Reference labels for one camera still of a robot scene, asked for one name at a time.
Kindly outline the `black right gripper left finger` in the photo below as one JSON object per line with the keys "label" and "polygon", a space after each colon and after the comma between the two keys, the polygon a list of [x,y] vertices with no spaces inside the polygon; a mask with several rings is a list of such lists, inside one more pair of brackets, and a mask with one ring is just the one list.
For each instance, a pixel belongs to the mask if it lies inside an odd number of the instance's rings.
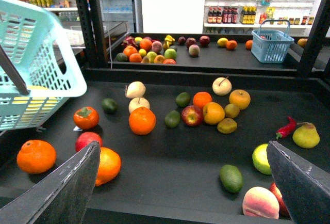
{"label": "black right gripper left finger", "polygon": [[1,223],[82,223],[95,186],[101,148],[93,141],[1,208]]}

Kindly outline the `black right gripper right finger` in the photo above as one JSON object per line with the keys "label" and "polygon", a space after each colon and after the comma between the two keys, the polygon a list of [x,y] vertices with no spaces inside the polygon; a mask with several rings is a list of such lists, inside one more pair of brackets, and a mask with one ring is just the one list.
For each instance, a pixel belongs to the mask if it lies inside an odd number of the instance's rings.
{"label": "black right gripper right finger", "polygon": [[277,141],[267,146],[272,177],[294,223],[329,223],[329,173]]}

